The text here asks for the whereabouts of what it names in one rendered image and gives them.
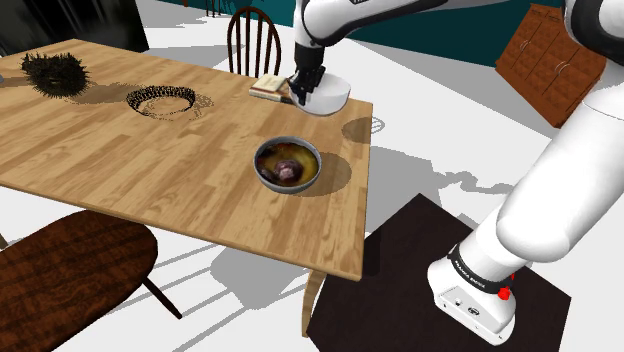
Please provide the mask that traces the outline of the dark robot stand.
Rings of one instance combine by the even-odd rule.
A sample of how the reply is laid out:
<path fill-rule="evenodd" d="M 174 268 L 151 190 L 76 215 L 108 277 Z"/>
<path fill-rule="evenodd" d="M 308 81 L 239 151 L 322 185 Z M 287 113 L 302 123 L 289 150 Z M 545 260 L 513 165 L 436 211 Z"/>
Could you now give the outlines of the dark robot stand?
<path fill-rule="evenodd" d="M 320 352 L 559 352 L 571 298 L 528 268 L 515 276 L 516 324 L 499 346 L 435 306 L 427 268 L 470 231 L 416 195 L 366 238 L 360 281 L 326 277 L 309 338 Z"/>

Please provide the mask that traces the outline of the grey bowl with food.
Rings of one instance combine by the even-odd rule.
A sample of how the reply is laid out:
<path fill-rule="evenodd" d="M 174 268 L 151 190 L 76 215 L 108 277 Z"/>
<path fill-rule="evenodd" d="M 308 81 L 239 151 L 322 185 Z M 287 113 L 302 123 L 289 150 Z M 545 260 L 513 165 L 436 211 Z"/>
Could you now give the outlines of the grey bowl with food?
<path fill-rule="evenodd" d="M 318 179 L 322 160 L 310 142 L 295 136 L 278 136 L 256 150 L 253 166 L 261 183 L 270 190 L 296 194 Z"/>

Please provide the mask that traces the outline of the beige book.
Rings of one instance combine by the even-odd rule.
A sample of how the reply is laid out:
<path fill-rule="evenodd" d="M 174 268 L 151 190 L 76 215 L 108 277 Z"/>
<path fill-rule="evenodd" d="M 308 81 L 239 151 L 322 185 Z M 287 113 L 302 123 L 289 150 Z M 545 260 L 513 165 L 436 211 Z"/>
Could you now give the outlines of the beige book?
<path fill-rule="evenodd" d="M 265 74 L 250 88 L 249 95 L 275 102 L 293 104 L 286 77 Z"/>

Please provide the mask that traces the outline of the dark wooden spindle-back chair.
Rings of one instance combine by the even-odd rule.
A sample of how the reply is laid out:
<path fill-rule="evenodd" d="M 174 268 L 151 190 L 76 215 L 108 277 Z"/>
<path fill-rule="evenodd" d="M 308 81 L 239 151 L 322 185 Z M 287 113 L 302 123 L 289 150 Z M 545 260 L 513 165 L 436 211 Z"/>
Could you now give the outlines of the dark wooden spindle-back chair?
<path fill-rule="evenodd" d="M 256 78 L 267 73 L 279 74 L 281 40 L 264 11 L 253 6 L 238 9 L 229 21 L 226 40 L 231 73 Z"/>

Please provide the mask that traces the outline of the light wooden table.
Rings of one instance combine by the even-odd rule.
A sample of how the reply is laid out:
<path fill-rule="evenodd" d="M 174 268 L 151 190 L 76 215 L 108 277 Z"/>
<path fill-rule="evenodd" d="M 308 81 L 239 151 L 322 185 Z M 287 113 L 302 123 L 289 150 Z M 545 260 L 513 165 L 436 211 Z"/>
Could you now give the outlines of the light wooden table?
<path fill-rule="evenodd" d="M 77 101 L 34 91 L 19 55 L 0 58 L 0 185 L 310 270 L 309 315 L 326 274 L 362 276 L 373 107 L 327 117 L 251 97 L 252 79 L 78 39 L 48 55 L 82 60 Z M 263 186 L 256 150 L 298 136 L 321 153 L 297 195 Z"/>

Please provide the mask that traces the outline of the dark brown wooden chair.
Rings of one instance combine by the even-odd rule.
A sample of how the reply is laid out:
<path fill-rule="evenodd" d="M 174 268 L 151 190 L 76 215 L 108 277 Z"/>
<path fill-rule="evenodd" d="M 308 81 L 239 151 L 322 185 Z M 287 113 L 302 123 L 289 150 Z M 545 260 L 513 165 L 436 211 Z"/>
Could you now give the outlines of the dark brown wooden chair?
<path fill-rule="evenodd" d="M 0 250 L 0 352 L 53 352 L 146 287 L 157 240 L 143 224 L 79 211 Z"/>

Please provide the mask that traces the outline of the white bowl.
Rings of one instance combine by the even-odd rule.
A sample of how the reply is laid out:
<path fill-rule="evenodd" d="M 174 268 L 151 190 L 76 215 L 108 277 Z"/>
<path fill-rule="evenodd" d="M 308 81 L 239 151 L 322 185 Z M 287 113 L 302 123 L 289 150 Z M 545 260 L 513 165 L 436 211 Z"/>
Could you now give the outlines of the white bowl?
<path fill-rule="evenodd" d="M 307 93 L 305 103 L 299 102 L 299 97 L 289 89 L 293 104 L 306 113 L 327 116 L 340 111 L 349 98 L 351 85 L 343 78 L 332 73 L 324 73 L 320 83 L 312 93 Z"/>

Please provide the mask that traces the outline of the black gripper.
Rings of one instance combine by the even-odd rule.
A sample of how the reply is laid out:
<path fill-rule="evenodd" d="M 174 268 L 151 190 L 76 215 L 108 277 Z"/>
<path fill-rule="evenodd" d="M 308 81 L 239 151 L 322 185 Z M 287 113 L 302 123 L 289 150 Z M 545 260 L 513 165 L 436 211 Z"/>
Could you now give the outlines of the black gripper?
<path fill-rule="evenodd" d="M 307 83 L 311 82 L 310 92 L 313 92 L 323 78 L 326 70 L 323 66 L 324 54 L 323 46 L 307 47 L 295 44 L 296 73 L 290 77 L 290 91 L 295 95 L 294 100 L 301 106 L 305 105 Z"/>

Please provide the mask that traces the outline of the black spiky ball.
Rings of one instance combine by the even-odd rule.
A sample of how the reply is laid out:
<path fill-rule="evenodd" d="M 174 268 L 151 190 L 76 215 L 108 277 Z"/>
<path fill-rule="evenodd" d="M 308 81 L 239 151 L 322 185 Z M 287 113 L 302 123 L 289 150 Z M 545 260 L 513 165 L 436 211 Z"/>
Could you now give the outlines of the black spiky ball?
<path fill-rule="evenodd" d="M 52 56 L 26 53 L 21 60 L 21 70 L 33 88 L 46 97 L 81 95 L 90 84 L 89 72 L 82 60 L 69 52 Z"/>

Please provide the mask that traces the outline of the brown wooden cabinet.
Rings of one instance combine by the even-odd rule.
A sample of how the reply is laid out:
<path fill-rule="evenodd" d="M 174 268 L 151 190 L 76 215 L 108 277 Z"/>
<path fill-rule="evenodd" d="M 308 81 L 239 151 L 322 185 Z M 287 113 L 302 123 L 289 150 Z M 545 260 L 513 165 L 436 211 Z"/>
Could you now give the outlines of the brown wooden cabinet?
<path fill-rule="evenodd" d="M 574 42 L 561 10 L 531 4 L 496 71 L 553 127 L 561 127 L 600 79 L 606 58 Z"/>

